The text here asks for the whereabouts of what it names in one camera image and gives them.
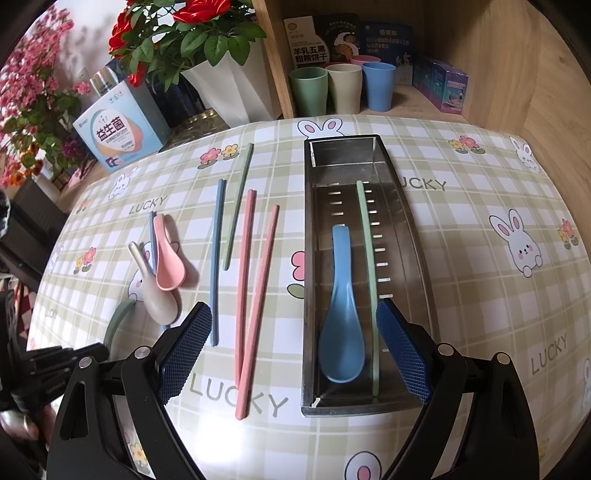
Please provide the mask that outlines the beige spoon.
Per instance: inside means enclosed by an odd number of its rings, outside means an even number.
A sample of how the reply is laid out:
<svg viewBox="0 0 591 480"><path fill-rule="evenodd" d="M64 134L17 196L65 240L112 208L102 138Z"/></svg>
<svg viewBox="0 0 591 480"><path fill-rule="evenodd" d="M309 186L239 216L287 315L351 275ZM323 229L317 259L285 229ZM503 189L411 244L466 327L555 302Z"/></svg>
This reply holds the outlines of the beige spoon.
<svg viewBox="0 0 591 480"><path fill-rule="evenodd" d="M137 272L128 287L128 297L142 302L156 323L163 326L171 325L178 316L178 305L174 295L158 287L142 250L135 242L128 244L128 250L137 267Z"/></svg>

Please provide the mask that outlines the green spoon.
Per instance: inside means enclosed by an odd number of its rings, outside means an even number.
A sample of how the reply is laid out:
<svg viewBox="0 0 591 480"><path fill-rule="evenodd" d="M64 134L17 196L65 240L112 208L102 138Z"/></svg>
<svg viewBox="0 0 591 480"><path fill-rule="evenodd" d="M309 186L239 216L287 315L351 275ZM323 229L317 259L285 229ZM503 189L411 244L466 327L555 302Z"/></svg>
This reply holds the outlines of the green spoon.
<svg viewBox="0 0 591 480"><path fill-rule="evenodd" d="M121 322L125 319L125 317L134 309L136 304L135 300L124 300L118 304L115 308L111 318L109 320L108 326L106 328L103 345L108 349L111 350L114 336L121 324Z"/></svg>

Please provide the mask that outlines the blue spoon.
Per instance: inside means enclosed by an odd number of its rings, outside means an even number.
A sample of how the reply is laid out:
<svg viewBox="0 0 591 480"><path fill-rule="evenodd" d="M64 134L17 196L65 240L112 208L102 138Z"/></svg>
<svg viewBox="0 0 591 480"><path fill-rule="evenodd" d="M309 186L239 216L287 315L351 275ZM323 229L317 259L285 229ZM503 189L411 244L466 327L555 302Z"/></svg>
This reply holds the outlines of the blue spoon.
<svg viewBox="0 0 591 480"><path fill-rule="evenodd" d="M353 293L349 227L332 227L334 279L327 315L318 338L318 365L329 381L352 382L365 365L365 339Z"/></svg>

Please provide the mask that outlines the pink spoon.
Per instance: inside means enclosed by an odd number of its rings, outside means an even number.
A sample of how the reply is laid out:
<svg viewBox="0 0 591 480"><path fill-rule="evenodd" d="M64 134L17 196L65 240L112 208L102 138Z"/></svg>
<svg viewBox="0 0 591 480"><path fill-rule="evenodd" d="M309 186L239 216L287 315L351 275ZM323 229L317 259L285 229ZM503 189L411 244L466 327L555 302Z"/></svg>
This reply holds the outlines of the pink spoon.
<svg viewBox="0 0 591 480"><path fill-rule="evenodd" d="M184 282L186 269L167 238L163 215L154 217L153 228L157 248L156 283L161 290L172 291Z"/></svg>

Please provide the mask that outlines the pink chopstick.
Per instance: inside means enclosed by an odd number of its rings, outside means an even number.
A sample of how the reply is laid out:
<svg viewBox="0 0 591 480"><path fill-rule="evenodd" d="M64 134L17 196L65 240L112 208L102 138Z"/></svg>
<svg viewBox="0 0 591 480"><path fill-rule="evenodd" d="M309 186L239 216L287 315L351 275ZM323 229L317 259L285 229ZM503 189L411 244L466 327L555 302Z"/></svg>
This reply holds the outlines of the pink chopstick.
<svg viewBox="0 0 591 480"><path fill-rule="evenodd" d="M242 359L242 371L238 384L238 402L235 407L235 418L243 420L249 414L250 394L252 394L252 382L254 369L256 368L257 345L259 333L263 323L264 300L266 288L269 282L270 263L273 258L273 243L276 237L276 226L279 221L280 206L274 205L270 211L270 220L266 229L266 238L263 242L263 253L259 260L259 268L256 274L256 288L250 311L249 330L246 335L245 354Z"/></svg>
<svg viewBox="0 0 591 480"><path fill-rule="evenodd" d="M238 297L236 298L235 318L235 387L238 387L242 374L242 360L245 354L245 316L247 304L247 283L249 282L250 247L252 247L252 229L256 209L256 190L249 189L245 201L245 219L243 219L242 240L240 240Z"/></svg>

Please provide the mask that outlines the green chopstick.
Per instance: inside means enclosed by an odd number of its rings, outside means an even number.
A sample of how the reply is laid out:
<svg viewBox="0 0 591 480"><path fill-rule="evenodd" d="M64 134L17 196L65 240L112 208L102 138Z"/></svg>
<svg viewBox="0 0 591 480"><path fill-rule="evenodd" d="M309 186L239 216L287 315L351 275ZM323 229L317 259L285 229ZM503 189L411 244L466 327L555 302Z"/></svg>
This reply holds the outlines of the green chopstick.
<svg viewBox="0 0 591 480"><path fill-rule="evenodd" d="M380 334L376 317L378 307L378 288L373 237L372 230L370 230L370 214L365 186L363 186L361 180L356 180L356 196L358 196L362 219L363 248L365 249L370 297L370 320L372 321L372 393L374 397L377 397L380 392Z"/></svg>
<svg viewBox="0 0 591 480"><path fill-rule="evenodd" d="M235 245L235 232L236 227L238 227L238 215L240 211L240 206L242 206L242 196L243 191L245 190L245 182L247 178L247 174L249 174L249 167L250 163L252 162L252 155L253 155L254 145L253 143L247 144L245 150L245 162L242 164L242 172L240 172L240 179L238 184L238 189L236 189L236 196L235 196L235 209L233 209L230 229L228 234L228 247L226 247L226 252L223 260L222 267L224 271L228 271L231 263L232 258L232 251L233 246Z"/></svg>

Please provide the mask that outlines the black office chair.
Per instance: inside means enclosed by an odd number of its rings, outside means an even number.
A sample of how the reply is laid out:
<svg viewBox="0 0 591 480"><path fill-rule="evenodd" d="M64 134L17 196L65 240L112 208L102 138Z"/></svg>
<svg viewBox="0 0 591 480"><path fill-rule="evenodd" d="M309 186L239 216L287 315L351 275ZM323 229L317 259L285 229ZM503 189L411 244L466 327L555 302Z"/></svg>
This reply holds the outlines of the black office chair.
<svg viewBox="0 0 591 480"><path fill-rule="evenodd" d="M32 180L1 190L1 263L36 292L68 214Z"/></svg>

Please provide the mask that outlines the probiotic product box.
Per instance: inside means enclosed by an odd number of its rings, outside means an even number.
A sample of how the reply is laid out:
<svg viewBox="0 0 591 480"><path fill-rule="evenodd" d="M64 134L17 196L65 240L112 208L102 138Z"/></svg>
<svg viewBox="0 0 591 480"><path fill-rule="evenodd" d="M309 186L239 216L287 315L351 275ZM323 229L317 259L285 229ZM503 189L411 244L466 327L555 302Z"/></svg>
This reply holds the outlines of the probiotic product box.
<svg viewBox="0 0 591 480"><path fill-rule="evenodd" d="M126 80L88 107L73 127L107 172L158 152L170 135L148 88Z"/></svg>

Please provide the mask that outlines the white flower pot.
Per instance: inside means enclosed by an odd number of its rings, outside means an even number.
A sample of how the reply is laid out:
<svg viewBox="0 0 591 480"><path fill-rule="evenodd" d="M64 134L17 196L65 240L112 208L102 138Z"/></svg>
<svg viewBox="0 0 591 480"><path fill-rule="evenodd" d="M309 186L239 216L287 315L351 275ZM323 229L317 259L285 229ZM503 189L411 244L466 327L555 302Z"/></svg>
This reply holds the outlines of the white flower pot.
<svg viewBox="0 0 591 480"><path fill-rule="evenodd" d="M216 66L204 61L182 75L197 90L204 105L230 128L273 121L283 114L262 40L252 43L243 66L226 52Z"/></svg>

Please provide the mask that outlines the purple small box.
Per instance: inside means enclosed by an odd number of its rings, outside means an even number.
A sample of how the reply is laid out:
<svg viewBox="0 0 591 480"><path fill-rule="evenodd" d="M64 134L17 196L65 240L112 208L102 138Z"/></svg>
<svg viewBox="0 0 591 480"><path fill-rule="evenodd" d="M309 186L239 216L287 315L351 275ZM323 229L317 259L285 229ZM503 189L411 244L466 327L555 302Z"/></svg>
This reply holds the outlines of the purple small box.
<svg viewBox="0 0 591 480"><path fill-rule="evenodd" d="M420 59L414 66L413 86L443 113L461 115L469 76L436 59Z"/></svg>

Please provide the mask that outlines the pink blossom plant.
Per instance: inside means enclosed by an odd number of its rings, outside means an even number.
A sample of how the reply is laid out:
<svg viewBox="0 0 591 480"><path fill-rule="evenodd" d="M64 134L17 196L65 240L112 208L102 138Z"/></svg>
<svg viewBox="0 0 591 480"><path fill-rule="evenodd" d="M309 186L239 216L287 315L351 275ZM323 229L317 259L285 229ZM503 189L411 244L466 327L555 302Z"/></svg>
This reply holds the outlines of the pink blossom plant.
<svg viewBox="0 0 591 480"><path fill-rule="evenodd" d="M1 187L19 187L44 165L61 173L86 166L88 148L73 121L81 98L92 92L80 81L62 87L57 60L74 22L66 9L50 7L35 21L1 70Z"/></svg>

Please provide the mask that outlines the blue cup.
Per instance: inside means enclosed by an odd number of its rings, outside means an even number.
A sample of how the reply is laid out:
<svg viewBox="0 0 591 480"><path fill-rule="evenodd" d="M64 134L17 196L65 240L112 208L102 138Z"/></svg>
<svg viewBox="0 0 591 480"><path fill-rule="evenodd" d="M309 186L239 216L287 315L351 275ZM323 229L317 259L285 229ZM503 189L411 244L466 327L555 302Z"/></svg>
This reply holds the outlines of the blue cup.
<svg viewBox="0 0 591 480"><path fill-rule="evenodd" d="M362 70L368 107L376 112L389 111L396 85L396 67L389 63L366 62Z"/></svg>

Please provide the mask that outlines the beige cup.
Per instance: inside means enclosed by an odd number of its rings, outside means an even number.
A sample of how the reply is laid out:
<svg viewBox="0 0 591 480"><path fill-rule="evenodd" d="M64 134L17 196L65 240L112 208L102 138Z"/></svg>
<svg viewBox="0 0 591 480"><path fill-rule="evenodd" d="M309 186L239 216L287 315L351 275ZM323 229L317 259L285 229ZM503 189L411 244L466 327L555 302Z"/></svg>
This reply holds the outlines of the beige cup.
<svg viewBox="0 0 591 480"><path fill-rule="evenodd" d="M335 112L359 114L363 88L362 68L355 64L335 64L327 68L329 90Z"/></svg>

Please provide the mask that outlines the green cup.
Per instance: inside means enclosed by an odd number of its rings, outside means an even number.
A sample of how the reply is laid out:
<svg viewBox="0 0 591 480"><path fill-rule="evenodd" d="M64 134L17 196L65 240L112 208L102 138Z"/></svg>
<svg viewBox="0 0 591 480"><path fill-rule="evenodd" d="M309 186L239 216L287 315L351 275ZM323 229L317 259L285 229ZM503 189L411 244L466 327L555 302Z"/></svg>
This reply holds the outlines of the green cup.
<svg viewBox="0 0 591 480"><path fill-rule="evenodd" d="M322 67L302 67L290 72L290 86L300 117L327 113L328 72Z"/></svg>

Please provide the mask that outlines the pink cup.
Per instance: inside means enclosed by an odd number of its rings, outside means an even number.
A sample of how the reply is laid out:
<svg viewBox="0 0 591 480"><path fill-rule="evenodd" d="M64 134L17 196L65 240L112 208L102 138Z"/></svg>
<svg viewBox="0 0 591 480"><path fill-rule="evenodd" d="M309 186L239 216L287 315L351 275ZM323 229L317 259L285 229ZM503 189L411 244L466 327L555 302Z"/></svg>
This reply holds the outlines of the pink cup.
<svg viewBox="0 0 591 480"><path fill-rule="evenodd" d="M356 55L353 56L352 59L349 60L352 64L362 66L366 63L378 63L381 59L377 56L373 55Z"/></svg>

